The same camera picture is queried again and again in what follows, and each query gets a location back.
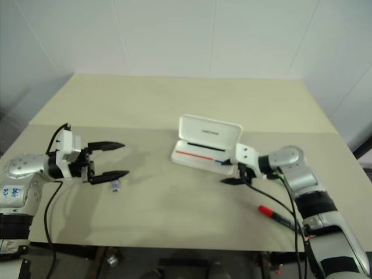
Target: white wall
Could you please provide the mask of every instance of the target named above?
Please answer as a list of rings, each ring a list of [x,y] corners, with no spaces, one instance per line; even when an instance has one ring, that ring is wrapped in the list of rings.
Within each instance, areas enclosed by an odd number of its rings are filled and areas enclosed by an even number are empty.
[[[301,78],[351,148],[372,133],[370,0],[4,0],[0,10],[1,109],[16,131],[84,72]],[[14,138],[4,121],[3,149]]]

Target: robotic arm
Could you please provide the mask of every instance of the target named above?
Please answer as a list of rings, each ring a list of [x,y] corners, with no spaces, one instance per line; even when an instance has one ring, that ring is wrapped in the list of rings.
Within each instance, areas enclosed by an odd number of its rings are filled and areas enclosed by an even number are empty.
[[[95,176],[90,154],[95,150],[123,147],[117,142],[93,142],[81,148],[81,139],[65,125],[56,140],[56,151],[44,155],[20,155],[5,165],[5,178],[0,184],[0,259],[14,259],[27,253],[32,224],[45,183],[59,178],[81,177],[91,184],[117,180],[129,171],[109,171]],[[4,270],[21,268],[22,261],[7,261]]]
[[[307,166],[303,150],[286,146],[260,156],[252,147],[238,144],[233,158],[224,164],[237,164],[249,179],[265,174],[284,175],[303,218],[305,234],[312,236],[305,252],[317,278],[368,278],[370,266],[366,253],[326,189]]]

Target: table surface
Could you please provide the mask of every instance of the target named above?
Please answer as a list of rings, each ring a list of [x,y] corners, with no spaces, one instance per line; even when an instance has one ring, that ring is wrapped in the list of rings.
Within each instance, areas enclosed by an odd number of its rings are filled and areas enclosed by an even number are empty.
[[[303,148],[363,248],[372,251],[372,222],[366,221],[372,186],[300,81],[75,75],[4,154],[0,167],[20,153],[44,153],[54,130],[68,121],[83,144],[126,145],[94,154],[98,173],[130,173],[119,192],[109,184],[65,183],[49,216],[54,242],[293,251],[293,232],[257,211],[264,204],[288,216],[280,206],[243,185],[220,183],[222,175],[170,161],[183,113],[241,124],[241,142],[262,154],[288,144]],[[283,186],[254,183],[289,205]],[[42,214],[56,186],[43,189],[32,241],[46,241]]]

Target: black cable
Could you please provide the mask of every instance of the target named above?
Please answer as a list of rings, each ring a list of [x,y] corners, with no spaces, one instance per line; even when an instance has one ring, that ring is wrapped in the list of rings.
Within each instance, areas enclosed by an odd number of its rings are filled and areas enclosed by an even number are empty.
[[[268,193],[265,193],[263,191],[261,191],[260,189],[257,189],[256,187],[252,186],[252,184],[247,180],[246,176],[245,176],[245,173],[246,173],[246,166],[245,165],[239,165],[239,175],[240,177],[242,178],[243,182],[251,189],[253,189],[254,191],[274,200],[275,202],[279,203],[282,207],[284,207],[295,219],[295,251],[296,251],[296,258],[297,258],[297,267],[298,267],[298,275],[299,275],[299,279],[302,279],[302,272],[301,272],[301,262],[300,262],[300,258],[299,258],[299,252],[298,252],[298,236],[297,236],[297,229],[300,227],[299,225],[299,222],[298,222],[298,219],[297,219],[297,216],[296,216],[296,211],[295,211],[295,208],[294,208],[294,202],[293,202],[293,199],[292,199],[292,195],[290,194],[289,192],[289,189],[287,188],[287,185],[286,183],[284,182],[284,180],[278,176],[278,178],[283,182],[284,184],[284,187],[285,189],[287,190],[288,192],[288,195],[289,195],[289,198],[291,200],[291,206],[292,206],[292,210],[291,211],[285,204],[283,204],[282,202],[280,202],[278,199],[276,199],[275,197],[269,195]],[[302,231],[302,229],[300,230],[301,231],[301,236],[302,236],[302,241],[303,241],[303,245],[304,245],[304,248],[305,248],[305,245],[306,245],[306,240],[305,240],[305,235]],[[305,279],[307,279],[307,260],[306,260],[306,254],[305,254]]]
[[[51,196],[48,204],[45,207],[45,211],[44,211],[44,230],[45,230],[45,235],[46,235],[46,239],[48,240],[49,248],[50,248],[50,250],[52,251],[52,254],[53,254],[53,260],[52,260],[51,266],[49,268],[49,272],[46,275],[46,279],[49,279],[51,277],[51,275],[53,273],[54,265],[56,263],[56,251],[54,249],[53,242],[51,240],[51,236],[49,235],[49,230],[48,230],[48,223],[47,223],[48,209],[49,209],[49,207],[51,205],[51,202],[52,202],[53,198],[55,197],[55,195],[60,190],[60,188],[62,187],[62,184],[63,184],[63,181],[54,181],[54,182],[58,182],[59,183],[59,186],[56,189],[56,191],[54,192],[54,194]]]
[[[306,241],[305,241],[305,235],[303,233],[303,230],[300,227],[300,224],[298,222],[297,216],[296,216],[296,210],[295,210],[295,204],[294,204],[294,199],[292,196],[292,193],[289,190],[289,187],[287,183],[285,183],[284,179],[281,176],[278,176],[278,178],[281,180],[283,183],[285,189],[287,190],[289,199],[291,200],[291,206],[293,210],[293,218],[295,219],[295,252],[296,252],[296,258],[297,258],[297,268],[298,268],[298,273],[299,273],[299,278],[302,278],[301,276],[301,260],[300,260],[300,254],[298,252],[298,229],[301,231],[301,237],[303,241],[303,248],[306,248]],[[307,279],[307,258],[306,258],[306,253],[305,253],[305,275],[304,279]]]
[[[46,149],[46,153],[47,155],[49,155],[50,151],[51,151],[51,148],[52,148],[52,145],[53,145],[53,142],[54,142],[54,139],[56,138],[57,134],[59,133],[60,130],[62,129],[69,129],[69,124],[68,123],[65,123],[64,125],[60,126],[53,134],[52,138],[51,138],[51,141],[49,142],[49,145],[48,145],[48,148]]]

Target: red stripe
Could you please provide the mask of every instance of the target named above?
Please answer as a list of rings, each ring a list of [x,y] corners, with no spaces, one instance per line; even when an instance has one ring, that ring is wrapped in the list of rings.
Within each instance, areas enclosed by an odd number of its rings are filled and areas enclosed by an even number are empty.
[[[181,153],[181,154],[185,154],[185,155],[190,155],[190,156],[194,156],[194,157],[198,157],[198,158],[202,158],[202,159],[207,159],[207,160],[214,161],[213,158],[211,158],[211,157],[201,156],[201,155],[187,153],[187,152],[183,152],[183,151],[176,150],[176,153]]]

